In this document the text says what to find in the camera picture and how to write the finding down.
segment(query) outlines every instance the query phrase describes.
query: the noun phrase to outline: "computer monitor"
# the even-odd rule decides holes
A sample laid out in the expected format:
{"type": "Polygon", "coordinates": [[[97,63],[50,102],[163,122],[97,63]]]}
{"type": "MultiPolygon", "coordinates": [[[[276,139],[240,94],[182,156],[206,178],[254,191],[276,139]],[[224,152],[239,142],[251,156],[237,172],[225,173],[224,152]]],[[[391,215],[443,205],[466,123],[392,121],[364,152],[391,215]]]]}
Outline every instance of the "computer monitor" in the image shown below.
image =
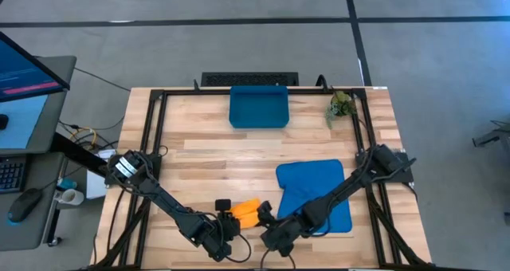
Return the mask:
{"type": "Polygon", "coordinates": [[[0,102],[69,89],[69,84],[0,32],[0,102]]]}

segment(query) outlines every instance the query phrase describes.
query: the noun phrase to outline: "green plant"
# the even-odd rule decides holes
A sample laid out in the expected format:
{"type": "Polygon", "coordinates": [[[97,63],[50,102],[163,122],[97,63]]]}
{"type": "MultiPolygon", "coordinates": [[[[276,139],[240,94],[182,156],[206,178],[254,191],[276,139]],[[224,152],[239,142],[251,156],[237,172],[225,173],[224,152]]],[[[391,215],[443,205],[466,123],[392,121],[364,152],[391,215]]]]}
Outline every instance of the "green plant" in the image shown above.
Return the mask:
{"type": "Polygon", "coordinates": [[[345,92],[334,92],[330,104],[326,107],[324,116],[329,129],[332,129],[332,121],[335,116],[350,116],[356,114],[354,100],[345,92]]]}

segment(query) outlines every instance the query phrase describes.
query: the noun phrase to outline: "computer mouse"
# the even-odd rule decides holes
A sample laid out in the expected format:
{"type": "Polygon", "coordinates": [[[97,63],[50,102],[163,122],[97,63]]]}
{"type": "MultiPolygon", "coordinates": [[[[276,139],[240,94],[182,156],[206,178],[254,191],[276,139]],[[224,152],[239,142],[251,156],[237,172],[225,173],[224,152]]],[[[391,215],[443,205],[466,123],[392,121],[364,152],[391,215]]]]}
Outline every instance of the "computer mouse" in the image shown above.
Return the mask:
{"type": "Polygon", "coordinates": [[[9,208],[7,218],[12,222],[22,222],[32,212],[42,197],[42,190],[30,188],[25,190],[9,208]]]}

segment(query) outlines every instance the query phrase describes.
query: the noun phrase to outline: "concrete floor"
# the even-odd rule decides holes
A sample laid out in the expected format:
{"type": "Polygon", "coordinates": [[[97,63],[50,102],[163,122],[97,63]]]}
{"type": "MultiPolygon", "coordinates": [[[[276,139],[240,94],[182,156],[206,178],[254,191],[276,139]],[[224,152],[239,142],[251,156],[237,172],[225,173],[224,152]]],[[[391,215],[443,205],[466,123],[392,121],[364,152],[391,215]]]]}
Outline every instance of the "concrete floor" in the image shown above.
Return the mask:
{"type": "MultiPolygon", "coordinates": [[[[359,17],[510,15],[510,0],[355,0],[359,17]]],[[[0,22],[347,17],[346,0],[5,0],[0,22]]],[[[411,156],[433,261],[506,270],[508,158],[471,138],[510,120],[510,23],[362,24],[373,85],[390,89],[411,156]]],[[[2,29],[32,54],[72,54],[78,67],[125,87],[190,86],[201,72],[296,71],[302,85],[359,85],[349,24],[2,29]]],[[[128,94],[79,72],[61,119],[107,127],[128,94]]],[[[120,127],[102,132],[118,139],[120,127]]],[[[1,270],[88,264],[101,202],[61,214],[62,245],[0,253],[1,270]]]]}

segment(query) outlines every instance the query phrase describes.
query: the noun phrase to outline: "wooden table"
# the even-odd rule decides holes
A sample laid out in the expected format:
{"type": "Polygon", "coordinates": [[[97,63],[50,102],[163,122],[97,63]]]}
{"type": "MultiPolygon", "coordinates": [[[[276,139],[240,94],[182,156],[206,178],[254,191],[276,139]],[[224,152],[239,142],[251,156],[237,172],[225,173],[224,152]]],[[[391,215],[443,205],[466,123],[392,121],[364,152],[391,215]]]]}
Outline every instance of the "wooden table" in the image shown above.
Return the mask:
{"type": "MultiPolygon", "coordinates": [[[[149,101],[149,88],[134,88],[127,103],[126,117],[119,141],[119,153],[138,150],[149,101]]],[[[324,109],[331,95],[289,96],[290,121],[281,130],[236,130],[229,122],[229,96],[170,96],[163,128],[162,145],[169,148],[163,158],[161,185],[184,206],[214,212],[214,200],[231,198],[233,204],[251,198],[269,200],[276,213],[282,190],[275,168],[282,163],[315,159],[339,159],[348,177],[355,169],[357,152],[350,117],[339,118],[329,130],[324,109]]],[[[367,88],[367,99],[377,143],[402,148],[397,122],[385,88],[367,88]]],[[[154,138],[155,121],[151,140],[154,138]]],[[[362,126],[363,138],[367,139],[362,126]]],[[[416,254],[430,261],[422,221],[414,195],[402,184],[386,185],[394,224],[416,254]]],[[[98,260],[105,255],[108,230],[120,189],[113,187],[106,195],[97,232],[98,260]]],[[[129,194],[116,216],[112,244],[126,222],[129,194]]],[[[292,251],[297,268],[376,267],[374,239],[364,190],[349,198],[352,231],[329,234],[323,238],[299,238],[292,251]]],[[[391,261],[386,231],[381,226],[386,260],[391,261]]],[[[243,230],[253,247],[253,255],[244,264],[224,260],[215,262],[202,247],[192,246],[177,230],[174,221],[152,204],[143,255],[143,268],[258,268],[266,248],[259,235],[263,228],[243,230]]],[[[138,237],[131,237],[127,263],[134,261],[138,237]]],[[[247,246],[236,238],[231,242],[232,258],[247,255],[247,246]]],[[[278,252],[265,259],[266,268],[289,268],[288,258],[278,252]]]]}

